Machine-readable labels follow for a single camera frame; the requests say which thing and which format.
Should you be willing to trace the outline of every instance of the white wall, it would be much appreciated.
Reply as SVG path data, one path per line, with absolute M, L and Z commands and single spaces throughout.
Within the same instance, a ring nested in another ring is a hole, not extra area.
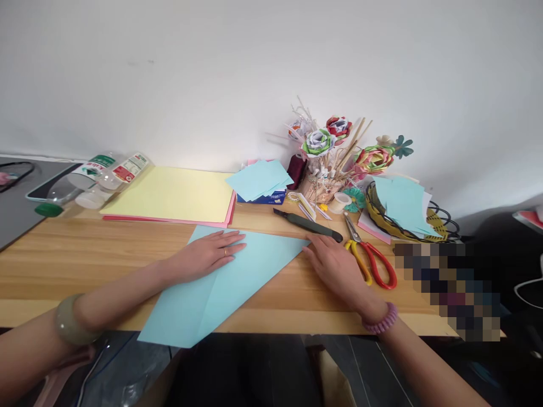
M 521 1 L 3 0 L 0 152 L 236 170 L 302 96 L 412 138 L 392 167 L 458 218 L 543 191 L 543 6 Z

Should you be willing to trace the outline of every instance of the pixelated area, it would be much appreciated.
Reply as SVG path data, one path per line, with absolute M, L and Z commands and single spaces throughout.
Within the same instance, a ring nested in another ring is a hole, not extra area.
M 404 244 L 394 247 L 396 268 L 465 341 L 499 341 L 499 293 L 477 280 L 481 259 L 473 245 Z

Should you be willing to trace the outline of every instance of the blue box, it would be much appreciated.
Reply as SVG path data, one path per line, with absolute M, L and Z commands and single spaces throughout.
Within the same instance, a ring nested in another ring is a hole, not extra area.
M 287 192 L 285 190 L 280 191 L 274 191 L 272 195 L 269 197 L 261 196 L 254 201 L 249 201 L 249 204 L 264 204 L 264 205 L 283 205 L 283 202 L 285 201 L 285 196 L 287 195 Z M 245 203 L 243 198 L 241 198 L 238 194 L 238 202 L 241 204 Z

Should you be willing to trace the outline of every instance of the paper flower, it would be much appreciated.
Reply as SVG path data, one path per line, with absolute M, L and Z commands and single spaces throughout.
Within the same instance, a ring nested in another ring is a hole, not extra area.
M 335 141 L 336 136 L 332 136 L 324 129 L 319 129 L 307 136 L 307 140 L 301 145 L 301 150 L 308 158 L 322 157 L 334 148 Z
M 299 118 L 297 121 L 292 123 L 290 125 L 292 129 L 296 130 L 296 134 L 293 135 L 292 131 L 288 131 L 288 136 L 296 141 L 302 141 L 305 140 L 305 135 L 311 130 L 311 125 L 307 122 L 307 120 Z
M 352 199 L 352 203 L 345 207 L 345 210 L 348 212 L 358 212 L 360 209 L 366 207 L 366 199 L 364 198 L 364 193 L 358 188 L 350 188 L 343 191 L 343 193 L 349 195 Z
M 380 174 L 394 162 L 393 146 L 366 147 L 356 159 L 356 174 Z
M 351 134 L 352 123 L 349 122 L 345 116 L 332 116 L 326 122 L 326 129 L 331 135 L 338 138 L 335 144 L 340 145 L 344 142 L 344 139 Z
M 403 136 L 398 136 L 398 139 L 394 144 L 394 147 L 396 148 L 395 155 L 397 155 L 399 159 L 414 153 L 414 150 L 408 147 L 408 145 L 413 144 L 413 140 L 407 140 L 406 142 L 404 142 L 404 140 L 405 138 Z
M 390 139 L 389 136 L 380 136 L 380 137 L 377 137 L 376 140 L 377 140 L 377 144 L 382 145 L 382 146 L 392 145 L 392 140 Z

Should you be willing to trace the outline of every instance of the green bottle cap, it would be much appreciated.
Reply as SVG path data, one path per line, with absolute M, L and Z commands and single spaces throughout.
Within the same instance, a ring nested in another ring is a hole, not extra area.
M 61 206 L 55 205 L 54 203 L 42 203 L 38 205 L 34 211 L 38 215 L 45 216 L 47 218 L 56 218 L 58 215 L 64 212 Z

